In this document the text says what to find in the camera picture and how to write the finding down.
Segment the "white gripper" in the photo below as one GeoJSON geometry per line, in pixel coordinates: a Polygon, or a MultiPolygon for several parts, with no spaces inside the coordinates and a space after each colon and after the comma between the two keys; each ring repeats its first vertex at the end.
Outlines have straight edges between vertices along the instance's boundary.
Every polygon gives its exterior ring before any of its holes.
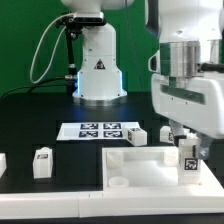
{"type": "Polygon", "coordinates": [[[162,69],[160,54],[148,62],[153,72],[151,79],[152,102],[156,113],[170,119],[174,143],[185,139],[184,126],[199,132],[196,157],[209,157],[213,139],[224,138],[224,74],[216,71],[200,72],[198,56],[168,59],[175,80],[162,69]]]}

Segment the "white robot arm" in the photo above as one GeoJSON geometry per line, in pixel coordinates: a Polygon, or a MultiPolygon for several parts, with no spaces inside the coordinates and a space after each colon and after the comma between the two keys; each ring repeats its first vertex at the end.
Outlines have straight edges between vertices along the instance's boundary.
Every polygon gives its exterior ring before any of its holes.
{"type": "MultiPolygon", "coordinates": [[[[158,40],[158,50],[148,61],[154,110],[169,119],[176,140],[185,126],[195,130],[199,142],[194,156],[206,159],[212,141],[224,138],[224,0],[142,1],[144,25],[158,40]]],[[[71,11],[71,25],[84,35],[73,99],[95,105],[124,97],[114,30],[103,12],[126,8],[134,0],[61,2],[71,11]]]]}

